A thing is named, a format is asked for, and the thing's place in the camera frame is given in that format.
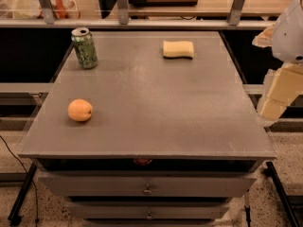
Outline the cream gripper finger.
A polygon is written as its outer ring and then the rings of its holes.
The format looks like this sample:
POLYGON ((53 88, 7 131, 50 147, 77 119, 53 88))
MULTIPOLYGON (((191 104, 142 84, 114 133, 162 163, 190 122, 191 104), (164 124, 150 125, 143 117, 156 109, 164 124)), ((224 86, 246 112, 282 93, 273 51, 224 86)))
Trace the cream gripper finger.
POLYGON ((259 35, 257 35, 252 41, 252 45, 265 48, 272 46, 272 34, 274 26, 270 25, 266 27, 259 35))
POLYGON ((258 102, 258 116, 266 121, 277 121, 302 92, 302 63, 284 62, 277 70, 269 69, 258 102))

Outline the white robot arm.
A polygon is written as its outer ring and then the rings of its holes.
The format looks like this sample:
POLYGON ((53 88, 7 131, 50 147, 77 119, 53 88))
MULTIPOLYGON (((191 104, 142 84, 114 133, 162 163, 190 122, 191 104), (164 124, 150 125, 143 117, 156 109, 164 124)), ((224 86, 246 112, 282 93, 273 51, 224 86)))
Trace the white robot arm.
POLYGON ((271 47, 273 56, 283 62, 265 75, 257 106, 259 123, 271 126, 303 92, 303 0, 293 0, 252 45, 271 47))

